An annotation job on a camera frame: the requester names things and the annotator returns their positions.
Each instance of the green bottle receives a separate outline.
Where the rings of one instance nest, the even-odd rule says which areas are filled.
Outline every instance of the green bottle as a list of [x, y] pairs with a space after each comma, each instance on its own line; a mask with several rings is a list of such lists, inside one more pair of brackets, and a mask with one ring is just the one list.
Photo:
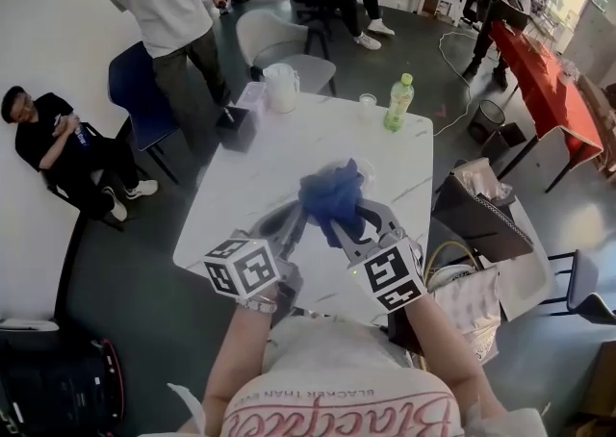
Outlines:
[[392, 98], [385, 115], [385, 129], [388, 131], [395, 133], [404, 124], [404, 115], [415, 95], [412, 83], [413, 76], [405, 72], [402, 79], [392, 86]]

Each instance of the watch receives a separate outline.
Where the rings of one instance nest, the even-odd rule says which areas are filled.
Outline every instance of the watch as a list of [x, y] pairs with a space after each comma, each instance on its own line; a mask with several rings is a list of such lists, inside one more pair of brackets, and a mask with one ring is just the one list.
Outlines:
[[244, 309], [254, 310], [255, 312], [261, 312], [263, 314], [273, 314], [278, 310], [278, 306], [275, 303], [255, 300], [254, 298], [248, 298], [246, 300], [240, 298], [236, 301], [238, 305], [242, 305]]

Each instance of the black suitcase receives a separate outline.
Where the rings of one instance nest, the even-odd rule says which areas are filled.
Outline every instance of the black suitcase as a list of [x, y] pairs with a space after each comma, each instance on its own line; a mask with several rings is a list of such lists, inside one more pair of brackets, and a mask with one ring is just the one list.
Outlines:
[[15, 339], [0, 347], [0, 426], [30, 437], [98, 436], [113, 430], [124, 399], [119, 364], [107, 340], [72, 332], [51, 347], [32, 348]]

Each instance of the blue sponge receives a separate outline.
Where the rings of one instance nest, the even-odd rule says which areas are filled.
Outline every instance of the blue sponge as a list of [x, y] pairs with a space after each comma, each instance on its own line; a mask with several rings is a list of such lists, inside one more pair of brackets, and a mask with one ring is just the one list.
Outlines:
[[331, 220], [338, 221], [353, 237], [360, 239], [366, 222], [355, 212], [361, 199], [364, 176], [357, 171], [355, 160], [346, 167], [338, 167], [320, 175], [308, 175], [299, 181], [299, 202], [306, 213], [315, 217], [330, 247], [342, 248], [331, 227]]

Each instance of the black bag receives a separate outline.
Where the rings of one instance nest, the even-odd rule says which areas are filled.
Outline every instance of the black bag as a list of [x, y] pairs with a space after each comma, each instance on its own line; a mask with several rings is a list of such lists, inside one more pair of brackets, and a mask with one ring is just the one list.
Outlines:
[[111, 344], [74, 333], [43, 348], [25, 347], [19, 340], [35, 336], [49, 334], [20, 333], [0, 347], [0, 426], [29, 437], [86, 437], [112, 430], [124, 401]]
[[445, 179], [432, 216], [491, 263], [529, 254], [532, 240], [514, 223], [508, 204], [474, 195], [454, 176]]

